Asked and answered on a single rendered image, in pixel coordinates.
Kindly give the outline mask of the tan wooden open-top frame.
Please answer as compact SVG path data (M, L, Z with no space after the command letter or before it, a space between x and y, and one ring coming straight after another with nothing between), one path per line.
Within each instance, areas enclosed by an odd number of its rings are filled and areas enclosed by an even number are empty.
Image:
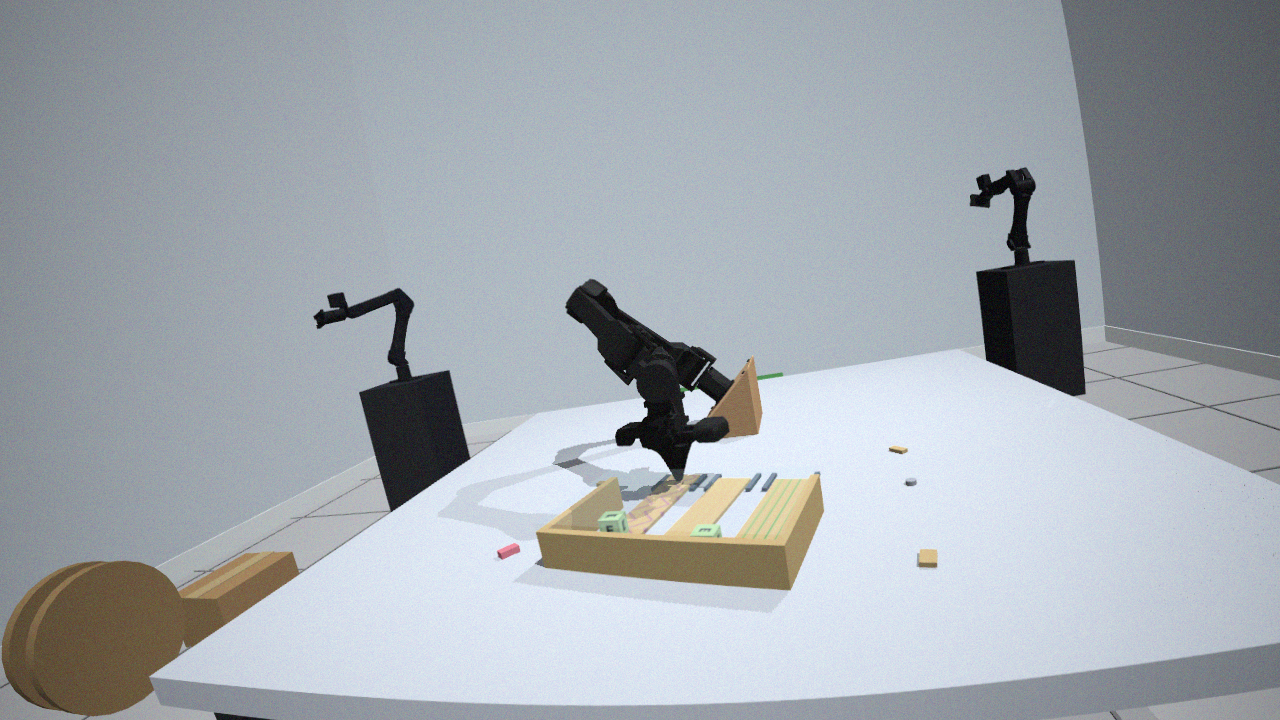
M545 568L791 591L819 466L608 470L534 523Z

